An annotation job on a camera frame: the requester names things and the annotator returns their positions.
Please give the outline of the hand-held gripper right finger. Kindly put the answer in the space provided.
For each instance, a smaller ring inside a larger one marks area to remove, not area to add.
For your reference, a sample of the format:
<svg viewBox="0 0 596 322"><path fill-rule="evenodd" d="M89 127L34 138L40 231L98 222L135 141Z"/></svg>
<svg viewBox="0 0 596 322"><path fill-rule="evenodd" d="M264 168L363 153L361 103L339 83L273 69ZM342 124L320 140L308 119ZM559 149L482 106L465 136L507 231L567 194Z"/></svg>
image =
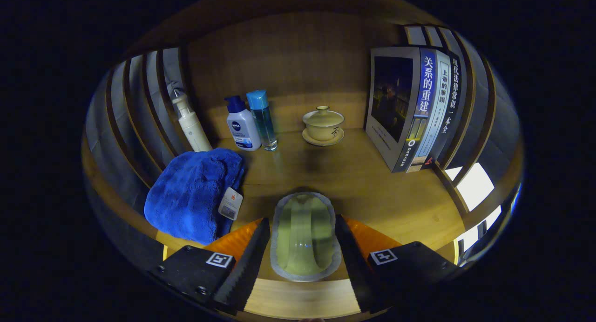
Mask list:
<svg viewBox="0 0 596 322"><path fill-rule="evenodd" d="M400 244L341 214L336 216L335 236L364 312L419 306L436 286L460 271L458 265L419 241Z"/></svg>

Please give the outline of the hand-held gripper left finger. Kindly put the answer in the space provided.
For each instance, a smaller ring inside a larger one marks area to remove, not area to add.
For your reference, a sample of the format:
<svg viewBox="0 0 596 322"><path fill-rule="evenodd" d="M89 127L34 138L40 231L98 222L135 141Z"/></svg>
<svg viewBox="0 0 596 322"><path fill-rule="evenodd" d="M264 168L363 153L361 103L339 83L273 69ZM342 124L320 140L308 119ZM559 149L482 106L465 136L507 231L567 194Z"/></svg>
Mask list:
<svg viewBox="0 0 596 322"><path fill-rule="evenodd" d="M186 245L148 274L202 309L236 315L252 293L270 237L270 220L261 218L209 246Z"/></svg>

